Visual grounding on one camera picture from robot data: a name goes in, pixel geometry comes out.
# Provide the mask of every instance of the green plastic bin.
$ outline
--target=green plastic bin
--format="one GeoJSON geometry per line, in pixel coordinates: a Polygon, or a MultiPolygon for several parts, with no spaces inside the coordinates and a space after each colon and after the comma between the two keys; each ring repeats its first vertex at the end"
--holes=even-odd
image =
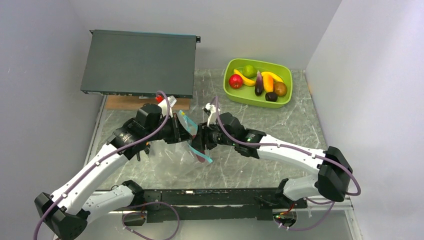
{"type": "Polygon", "coordinates": [[[223,88],[228,96],[228,98],[234,102],[249,104],[253,106],[259,106],[264,108],[277,109],[281,108],[284,104],[287,104],[292,98],[293,92],[293,78],[292,72],[285,66],[265,62],[265,61],[257,61],[251,59],[243,59],[243,58],[235,58],[228,63],[228,66],[225,70],[223,88]],[[272,72],[278,75],[284,81],[287,86],[287,94],[285,96],[279,96],[278,100],[266,101],[265,100],[265,92],[262,93],[261,96],[255,95],[255,87],[254,86],[246,86],[243,85],[239,89],[231,88],[228,80],[231,75],[234,74],[234,69],[239,70],[243,73],[243,67],[246,65],[252,65],[260,72],[272,72]]]}

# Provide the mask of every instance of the plastic bag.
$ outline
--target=plastic bag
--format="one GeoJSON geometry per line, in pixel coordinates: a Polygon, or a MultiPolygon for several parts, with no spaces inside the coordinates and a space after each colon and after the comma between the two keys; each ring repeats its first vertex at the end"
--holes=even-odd
{"type": "MultiPolygon", "coordinates": [[[[177,115],[184,128],[195,135],[197,125],[184,112],[179,111],[177,115]]],[[[207,154],[192,148],[189,141],[175,144],[167,144],[163,140],[151,142],[148,157],[154,163],[154,176],[159,181],[168,183],[213,162],[207,154]]]]}

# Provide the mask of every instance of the marble countertop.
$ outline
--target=marble countertop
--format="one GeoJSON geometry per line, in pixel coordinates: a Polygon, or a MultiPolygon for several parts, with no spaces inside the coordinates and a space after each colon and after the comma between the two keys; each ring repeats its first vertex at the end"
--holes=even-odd
{"type": "MultiPolygon", "coordinates": [[[[223,69],[196,69],[194,91],[190,109],[185,113],[196,123],[205,122],[208,116],[202,107],[214,96],[219,96],[221,112],[230,112],[245,128],[266,132],[275,138],[314,149],[326,149],[323,133],[302,70],[292,70],[293,93],[288,104],[271,109],[233,102],[222,87],[223,69]]],[[[136,111],[107,110],[99,147],[112,132],[136,115],[136,111]]],[[[217,146],[210,151],[211,164],[184,167],[181,174],[167,175],[164,170],[182,169],[178,159],[158,160],[141,153],[141,162],[131,159],[117,169],[99,190],[109,190],[126,180],[134,180],[144,189],[190,188],[261,188],[277,187],[284,178],[306,175],[301,169],[288,164],[252,157],[244,157],[230,146],[217,146]]]]}

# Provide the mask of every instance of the brown potato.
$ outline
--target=brown potato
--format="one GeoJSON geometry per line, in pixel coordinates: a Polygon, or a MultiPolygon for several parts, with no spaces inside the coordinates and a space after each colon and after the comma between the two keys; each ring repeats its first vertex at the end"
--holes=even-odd
{"type": "Polygon", "coordinates": [[[274,82],[274,93],[279,97],[283,97],[287,94],[287,86],[283,82],[277,81],[274,82]]]}

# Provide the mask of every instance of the wall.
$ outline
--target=wall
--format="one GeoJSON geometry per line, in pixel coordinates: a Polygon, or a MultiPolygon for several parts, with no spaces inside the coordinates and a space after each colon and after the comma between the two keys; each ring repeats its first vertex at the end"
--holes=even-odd
{"type": "Polygon", "coordinates": [[[366,240],[421,239],[424,3],[343,0],[306,68],[325,139],[363,192],[366,240]]]}
{"type": "Polygon", "coordinates": [[[253,58],[305,69],[341,0],[70,0],[87,29],[195,34],[197,68],[253,58]]]}
{"type": "Polygon", "coordinates": [[[0,33],[0,239],[31,239],[34,199],[81,169],[101,99],[79,91],[90,37],[67,0],[2,0],[0,33]]]}

